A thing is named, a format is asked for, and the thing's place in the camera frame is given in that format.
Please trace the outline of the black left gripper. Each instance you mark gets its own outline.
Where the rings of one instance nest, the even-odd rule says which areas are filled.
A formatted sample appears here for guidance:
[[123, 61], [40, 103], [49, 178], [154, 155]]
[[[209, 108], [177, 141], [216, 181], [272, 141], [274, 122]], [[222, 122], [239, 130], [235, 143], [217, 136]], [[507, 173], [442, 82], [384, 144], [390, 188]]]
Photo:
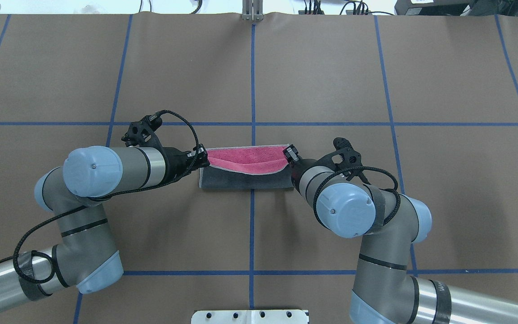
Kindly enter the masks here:
[[203, 144], [192, 150], [181, 151], [176, 148], [165, 148], [165, 183], [171, 182], [200, 168], [209, 166], [207, 149]]

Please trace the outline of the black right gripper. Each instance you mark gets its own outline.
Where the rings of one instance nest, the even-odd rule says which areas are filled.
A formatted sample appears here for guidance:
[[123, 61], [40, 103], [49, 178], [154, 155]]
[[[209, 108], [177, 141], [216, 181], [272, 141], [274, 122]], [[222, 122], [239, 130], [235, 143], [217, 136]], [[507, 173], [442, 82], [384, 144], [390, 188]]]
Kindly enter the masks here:
[[294, 145], [289, 145], [283, 149], [286, 162], [290, 163], [290, 182], [293, 186], [298, 186], [303, 174], [314, 166], [315, 159], [302, 158]]

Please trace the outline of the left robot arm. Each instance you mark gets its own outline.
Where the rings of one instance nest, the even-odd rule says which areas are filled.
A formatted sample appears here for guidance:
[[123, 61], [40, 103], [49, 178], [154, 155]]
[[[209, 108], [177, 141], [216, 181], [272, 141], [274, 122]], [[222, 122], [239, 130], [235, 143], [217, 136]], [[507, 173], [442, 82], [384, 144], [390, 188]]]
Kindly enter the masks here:
[[0, 313], [69, 287], [89, 294], [117, 282], [124, 273], [121, 253], [103, 203], [166, 186], [208, 164], [202, 144], [192, 151], [89, 146], [70, 152], [34, 188], [52, 218], [27, 231], [0, 261]]

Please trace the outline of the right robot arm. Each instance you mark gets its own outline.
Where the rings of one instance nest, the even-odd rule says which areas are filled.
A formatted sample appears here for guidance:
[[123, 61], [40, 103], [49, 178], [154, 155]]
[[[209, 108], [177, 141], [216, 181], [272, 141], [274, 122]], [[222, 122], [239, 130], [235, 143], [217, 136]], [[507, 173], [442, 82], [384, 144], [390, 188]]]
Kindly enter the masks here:
[[518, 324], [518, 303], [408, 274], [411, 245], [432, 227], [425, 203], [400, 193], [390, 172], [362, 164], [345, 138], [319, 159], [282, 150], [290, 182], [315, 219], [339, 237], [361, 237], [349, 316], [355, 324]]

